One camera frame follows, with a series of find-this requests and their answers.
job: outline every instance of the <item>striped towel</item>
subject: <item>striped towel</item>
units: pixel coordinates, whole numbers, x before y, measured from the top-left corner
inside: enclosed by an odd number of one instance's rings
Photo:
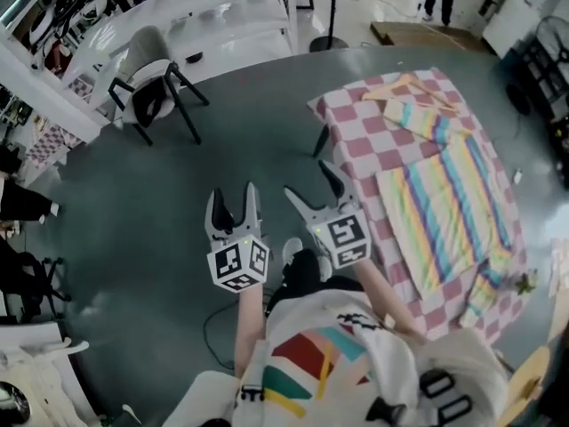
[[[513,254],[495,175],[474,137],[454,130],[435,109],[384,104],[385,118],[444,146],[433,157],[376,174],[401,253],[422,297],[477,266],[460,319],[474,326],[495,302]]]

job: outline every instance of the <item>gray floor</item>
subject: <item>gray floor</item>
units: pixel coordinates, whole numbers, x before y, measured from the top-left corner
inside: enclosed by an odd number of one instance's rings
[[[123,403],[145,425],[174,408],[192,378],[219,368],[205,348],[202,323],[233,297],[213,286],[206,266],[204,210],[215,187],[240,214],[243,187],[254,181],[275,251],[270,285],[278,280],[279,248],[301,222],[285,199],[290,184],[315,203],[332,198],[308,153],[320,124],[306,102],[362,77],[437,66],[457,85],[495,140],[509,173],[524,170],[514,187],[529,261],[548,276],[549,239],[566,232],[569,197],[555,174],[536,116],[518,116],[504,91],[495,58],[418,48],[360,48],[309,54],[235,71],[200,84],[212,105],[192,107],[204,143],[197,147],[174,111],[149,130],[148,148],[127,128],[103,130],[74,150],[61,180],[35,188],[63,204],[60,218],[28,226],[27,248],[67,261],[64,285],[75,301],[67,327],[91,348],[80,358],[84,378],[102,405]],[[183,93],[187,103],[196,100]],[[327,149],[325,157],[330,156]],[[542,286],[497,347],[514,366],[547,340],[552,302]],[[213,347],[231,359],[235,314],[211,324]]]

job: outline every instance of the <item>shoe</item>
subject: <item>shoe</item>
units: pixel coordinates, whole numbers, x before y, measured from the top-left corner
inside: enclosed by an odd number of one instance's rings
[[[283,266],[293,263],[294,256],[304,248],[299,238],[289,238],[283,246]]]
[[[332,262],[325,256],[318,256],[318,266],[320,267],[320,281],[325,282],[332,276]]]

